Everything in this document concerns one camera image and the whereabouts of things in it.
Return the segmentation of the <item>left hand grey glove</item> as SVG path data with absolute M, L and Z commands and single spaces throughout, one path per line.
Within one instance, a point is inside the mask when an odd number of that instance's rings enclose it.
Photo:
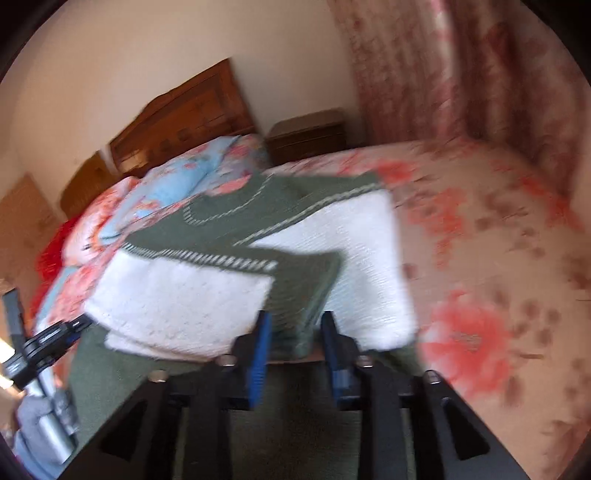
M 47 369 L 25 392 L 16 411 L 13 453 L 34 479 L 57 479 L 78 447 L 71 391 Z

